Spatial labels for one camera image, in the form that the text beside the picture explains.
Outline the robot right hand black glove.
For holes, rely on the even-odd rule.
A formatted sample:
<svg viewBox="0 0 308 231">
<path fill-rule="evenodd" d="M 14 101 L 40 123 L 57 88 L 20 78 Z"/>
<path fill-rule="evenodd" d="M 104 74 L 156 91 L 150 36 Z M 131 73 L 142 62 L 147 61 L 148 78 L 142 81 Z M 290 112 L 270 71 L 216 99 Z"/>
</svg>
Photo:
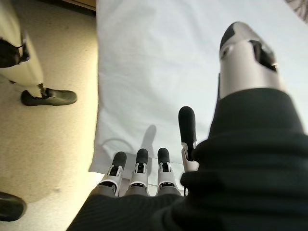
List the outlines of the robot right hand black glove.
<svg viewBox="0 0 308 231">
<path fill-rule="evenodd" d="M 142 185 L 115 197 L 100 183 L 71 231 L 305 231 L 308 137 L 278 74 L 272 50 L 247 24 L 232 23 L 219 49 L 220 73 L 208 138 L 194 145 L 193 112 L 179 113 L 181 139 L 196 170 L 149 197 Z"/>
</svg>

